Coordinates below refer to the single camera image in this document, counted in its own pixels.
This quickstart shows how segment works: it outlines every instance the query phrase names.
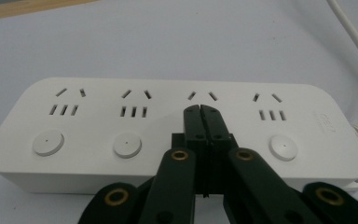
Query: black mechanical arm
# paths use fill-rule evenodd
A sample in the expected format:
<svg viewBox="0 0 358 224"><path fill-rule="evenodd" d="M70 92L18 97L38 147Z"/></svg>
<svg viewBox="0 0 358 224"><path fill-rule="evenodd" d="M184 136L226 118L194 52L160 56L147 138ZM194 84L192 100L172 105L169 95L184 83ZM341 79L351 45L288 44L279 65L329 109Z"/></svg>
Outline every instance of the black mechanical arm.
<svg viewBox="0 0 358 224"><path fill-rule="evenodd" d="M184 119L185 132L172 134L156 176L138 188L104 187L79 223L193 223L196 194L223 194L232 224L358 223L352 196L325 183L291 189L257 152L238 147L218 110L192 105Z"/></svg>

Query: power strip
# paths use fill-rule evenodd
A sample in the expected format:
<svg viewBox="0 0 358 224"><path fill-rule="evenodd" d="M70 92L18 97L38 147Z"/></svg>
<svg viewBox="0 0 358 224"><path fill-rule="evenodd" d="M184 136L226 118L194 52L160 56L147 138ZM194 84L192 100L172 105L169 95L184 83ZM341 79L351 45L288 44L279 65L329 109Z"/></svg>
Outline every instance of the power strip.
<svg viewBox="0 0 358 224"><path fill-rule="evenodd" d="M326 92L298 84L49 78L0 127L0 174L44 193L96 193L156 174L191 105L218 109L240 147L294 189L358 189L358 138Z"/></svg>

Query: white button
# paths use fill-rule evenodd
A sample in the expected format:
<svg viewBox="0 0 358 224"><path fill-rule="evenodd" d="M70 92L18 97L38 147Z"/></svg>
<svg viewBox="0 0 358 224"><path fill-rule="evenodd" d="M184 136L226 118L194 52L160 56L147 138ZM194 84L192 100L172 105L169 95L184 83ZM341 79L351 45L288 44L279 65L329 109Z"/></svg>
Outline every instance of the white button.
<svg viewBox="0 0 358 224"><path fill-rule="evenodd" d="M63 136L60 131L50 130L39 134L33 143L33 150L39 156L50 156L56 153L63 145Z"/></svg>
<svg viewBox="0 0 358 224"><path fill-rule="evenodd" d="M141 150L141 138L135 133L121 133L116 137L113 149L123 159L136 156Z"/></svg>
<svg viewBox="0 0 358 224"><path fill-rule="evenodd" d="M290 161L298 153L296 143L284 135L275 135L269 141L271 153L281 161Z"/></svg>

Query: white table surface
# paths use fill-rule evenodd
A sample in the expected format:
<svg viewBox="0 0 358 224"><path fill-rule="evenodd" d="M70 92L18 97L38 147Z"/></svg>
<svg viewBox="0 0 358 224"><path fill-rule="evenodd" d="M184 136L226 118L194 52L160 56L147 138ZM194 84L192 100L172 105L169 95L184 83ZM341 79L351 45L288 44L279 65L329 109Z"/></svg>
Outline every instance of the white table surface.
<svg viewBox="0 0 358 224"><path fill-rule="evenodd" d="M338 2L358 29L358 0ZM45 77L306 83L358 123L358 51L324 0L115 0L1 19L0 125ZM0 176L0 223L76 223L91 198ZM221 203L197 199L196 223L228 223Z"/></svg>

